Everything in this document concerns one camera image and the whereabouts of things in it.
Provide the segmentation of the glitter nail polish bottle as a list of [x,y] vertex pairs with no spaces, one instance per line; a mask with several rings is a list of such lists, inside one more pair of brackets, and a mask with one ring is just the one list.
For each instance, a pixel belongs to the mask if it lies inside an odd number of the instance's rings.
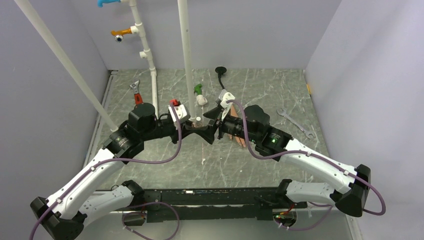
[[201,128],[203,126],[202,118],[200,116],[197,116],[193,121],[192,126],[196,129]]

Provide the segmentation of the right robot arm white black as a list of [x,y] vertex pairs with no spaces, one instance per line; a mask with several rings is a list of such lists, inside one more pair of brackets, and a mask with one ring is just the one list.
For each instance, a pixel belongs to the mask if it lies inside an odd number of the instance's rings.
[[300,202],[314,202],[334,205],[342,213],[361,217],[370,191],[371,170],[360,164],[357,167],[328,159],[316,152],[290,134],[270,125],[270,116],[258,105],[244,109],[245,119],[231,115],[223,116],[224,109],[217,107],[203,114],[209,123],[200,132],[207,142],[213,143],[215,132],[218,137],[229,134],[245,138],[254,144],[254,150],[264,158],[285,160],[295,164],[322,180],[316,182],[299,182],[283,179],[275,193],[276,203],[287,208]]

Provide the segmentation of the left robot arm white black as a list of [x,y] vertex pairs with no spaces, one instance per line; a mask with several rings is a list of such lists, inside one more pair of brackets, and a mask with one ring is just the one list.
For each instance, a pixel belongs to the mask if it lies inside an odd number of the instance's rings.
[[112,174],[145,148],[145,142],[169,137],[181,146],[190,114],[186,106],[171,100],[164,118],[156,116],[150,103],[139,103],[116,131],[103,143],[93,159],[67,184],[48,197],[37,197],[30,208],[37,218],[29,238],[43,227],[55,240],[74,240],[95,220],[118,209],[139,209],[145,203],[144,189],[126,180],[116,189],[98,197],[93,193]]

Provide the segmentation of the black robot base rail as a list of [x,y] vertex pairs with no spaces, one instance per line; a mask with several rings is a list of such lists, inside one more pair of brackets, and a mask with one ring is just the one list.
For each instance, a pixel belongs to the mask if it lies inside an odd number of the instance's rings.
[[280,210],[305,209],[293,203],[277,187],[143,189],[133,180],[122,186],[134,198],[125,210],[146,214],[147,223],[180,220],[256,219],[271,221]]

